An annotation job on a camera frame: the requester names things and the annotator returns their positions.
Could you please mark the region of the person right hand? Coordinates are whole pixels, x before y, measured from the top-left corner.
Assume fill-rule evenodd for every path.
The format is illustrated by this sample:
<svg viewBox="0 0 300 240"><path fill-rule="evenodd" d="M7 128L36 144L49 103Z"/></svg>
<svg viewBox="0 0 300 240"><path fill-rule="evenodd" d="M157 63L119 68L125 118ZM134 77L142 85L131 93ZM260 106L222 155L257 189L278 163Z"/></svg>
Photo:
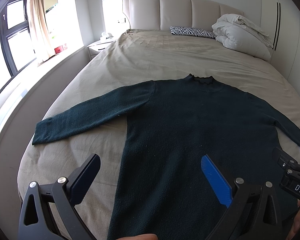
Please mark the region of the person right hand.
<svg viewBox="0 0 300 240"><path fill-rule="evenodd" d="M298 212L293 220L293 225L286 237L286 240L291 240L300 230L300 200L298 199Z"/></svg>

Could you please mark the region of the person left hand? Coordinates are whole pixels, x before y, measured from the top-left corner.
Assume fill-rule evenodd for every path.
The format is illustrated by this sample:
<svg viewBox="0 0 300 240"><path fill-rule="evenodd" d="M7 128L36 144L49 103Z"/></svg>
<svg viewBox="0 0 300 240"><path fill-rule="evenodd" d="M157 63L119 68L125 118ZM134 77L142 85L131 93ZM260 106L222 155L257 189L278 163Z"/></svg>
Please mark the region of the person left hand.
<svg viewBox="0 0 300 240"><path fill-rule="evenodd" d="M157 235L152 233L137 235L137 236L127 236L119 238L118 240L158 240Z"/></svg>

